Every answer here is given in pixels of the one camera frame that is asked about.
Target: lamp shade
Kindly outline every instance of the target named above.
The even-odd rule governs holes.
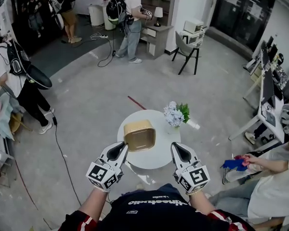
[[[163,17],[163,8],[156,7],[154,16],[157,18],[162,18]]]

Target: gold box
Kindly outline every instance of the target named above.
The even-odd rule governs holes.
[[[155,145],[156,132],[149,120],[128,123],[124,126],[124,142],[129,152],[144,151]]]

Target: white lamp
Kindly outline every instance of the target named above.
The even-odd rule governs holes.
[[[159,19],[163,17],[163,8],[156,7],[154,16],[158,19],[154,26],[160,27]]]

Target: round white table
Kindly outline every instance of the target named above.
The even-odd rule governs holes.
[[[156,110],[141,110],[128,116],[121,124],[117,139],[124,141],[125,124],[141,120],[149,120],[156,130],[155,145],[148,150],[129,152],[127,161],[139,168],[155,169],[160,168],[172,161],[171,144],[181,142],[180,130],[171,128],[166,122],[163,113]]]

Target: red sleeve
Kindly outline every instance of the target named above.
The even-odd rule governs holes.
[[[211,219],[228,222],[229,231],[254,231],[255,229],[243,219],[222,210],[215,210],[208,214]]]
[[[77,210],[72,215],[66,215],[59,231],[93,231],[96,222],[85,213]]]

